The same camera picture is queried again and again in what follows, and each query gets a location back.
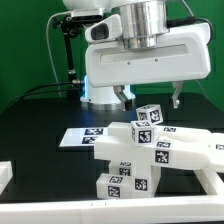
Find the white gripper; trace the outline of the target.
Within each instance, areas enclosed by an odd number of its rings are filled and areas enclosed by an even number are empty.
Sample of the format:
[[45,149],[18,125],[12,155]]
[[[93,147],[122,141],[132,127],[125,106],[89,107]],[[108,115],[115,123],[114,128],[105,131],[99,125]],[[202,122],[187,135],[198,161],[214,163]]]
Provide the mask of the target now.
[[173,107],[180,105],[179,94],[185,80],[203,79],[211,71],[207,23],[171,28],[159,35],[152,48],[125,50],[122,41],[92,44],[86,50],[88,81],[93,87],[114,86],[124,110],[132,100],[121,85],[173,82]]

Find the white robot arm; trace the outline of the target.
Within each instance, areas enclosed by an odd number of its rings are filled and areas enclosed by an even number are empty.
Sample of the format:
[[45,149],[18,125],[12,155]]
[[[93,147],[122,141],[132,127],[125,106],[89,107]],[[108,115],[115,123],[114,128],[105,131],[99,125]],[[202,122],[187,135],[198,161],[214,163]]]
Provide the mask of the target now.
[[86,27],[87,88],[95,105],[109,96],[129,109],[128,85],[171,82],[178,107],[182,83],[211,71],[212,25],[194,16],[168,20],[168,0],[62,1]]

